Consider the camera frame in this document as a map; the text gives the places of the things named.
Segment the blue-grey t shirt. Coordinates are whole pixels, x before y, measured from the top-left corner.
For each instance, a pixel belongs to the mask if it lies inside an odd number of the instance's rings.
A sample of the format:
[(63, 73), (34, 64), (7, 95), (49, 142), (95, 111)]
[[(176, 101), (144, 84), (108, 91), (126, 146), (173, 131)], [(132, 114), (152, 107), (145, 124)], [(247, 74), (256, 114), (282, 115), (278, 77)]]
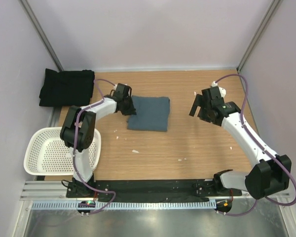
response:
[(136, 114), (127, 121), (127, 129), (167, 132), (170, 114), (169, 97), (132, 96)]

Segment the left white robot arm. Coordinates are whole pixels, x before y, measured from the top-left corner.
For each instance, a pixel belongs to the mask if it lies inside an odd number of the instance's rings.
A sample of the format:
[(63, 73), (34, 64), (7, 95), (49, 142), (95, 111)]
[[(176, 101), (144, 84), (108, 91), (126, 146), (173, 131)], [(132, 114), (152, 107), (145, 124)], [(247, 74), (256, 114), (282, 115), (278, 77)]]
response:
[(89, 162), (89, 147), (94, 139), (96, 122), (105, 116), (121, 112), (124, 116), (135, 115), (132, 88), (126, 84), (115, 84), (109, 95), (82, 107), (71, 106), (61, 128), (60, 138), (70, 148), (74, 175), (68, 191), (90, 197), (96, 191), (93, 168)]

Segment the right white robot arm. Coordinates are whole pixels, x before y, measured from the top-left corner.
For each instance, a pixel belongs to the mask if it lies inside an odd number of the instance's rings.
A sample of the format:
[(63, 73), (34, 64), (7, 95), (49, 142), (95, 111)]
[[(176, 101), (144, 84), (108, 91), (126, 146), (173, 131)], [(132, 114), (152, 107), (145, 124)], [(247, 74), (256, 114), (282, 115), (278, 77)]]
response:
[(190, 116), (225, 129), (249, 159), (249, 173), (224, 170), (214, 174), (213, 191), (225, 195), (230, 189), (247, 191), (261, 199), (286, 190), (292, 162), (287, 155), (278, 155), (269, 148), (243, 118), (234, 102), (224, 101), (225, 89), (214, 86), (196, 94)]

